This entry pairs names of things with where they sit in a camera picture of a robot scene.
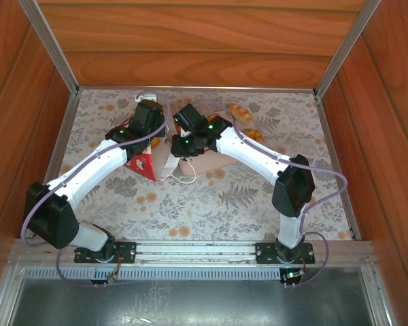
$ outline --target patterned fabric surface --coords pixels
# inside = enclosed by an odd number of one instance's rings
[[[135,109],[134,90],[84,90],[67,145],[61,173],[84,159]],[[250,110],[267,145],[280,153],[309,158],[331,168],[328,149],[311,94],[164,91],[172,110],[198,98],[237,103]],[[219,111],[197,105],[201,113]],[[174,175],[187,181],[180,168]],[[332,175],[316,173],[313,199],[334,192]],[[189,185],[174,178],[153,182],[122,167],[98,184],[79,204],[80,221],[95,223],[116,238],[133,240],[270,240],[279,229],[279,213],[271,204],[273,188],[243,164],[221,168]],[[350,240],[340,197],[313,209],[305,231],[317,230],[329,240]]]

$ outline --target wooden wall panel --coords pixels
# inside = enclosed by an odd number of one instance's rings
[[[0,276],[27,185],[45,175],[68,98],[18,0],[0,0]]]
[[[362,2],[44,0],[41,9],[83,86],[315,88]]]
[[[269,54],[85,53],[66,55],[81,84],[314,87],[329,59]]]
[[[43,7],[62,49],[333,56],[354,12],[210,7]]]
[[[40,4],[212,5],[357,12],[364,0],[37,0]]]
[[[408,325],[408,0],[383,0],[324,97],[362,237]]]

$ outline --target black bracket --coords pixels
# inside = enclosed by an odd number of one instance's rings
[[[86,264],[117,264],[118,255],[121,256],[122,264],[133,264],[136,258],[136,242],[129,241],[115,241],[114,242],[114,253],[110,259],[107,261],[101,261],[97,259],[93,252],[87,248],[77,248],[74,253],[74,262],[75,263],[86,263]]]
[[[313,245],[311,243],[301,243],[299,246],[299,256],[292,261],[283,261],[279,255],[275,242],[258,242],[255,244],[256,259],[258,265],[275,264],[314,264]]]

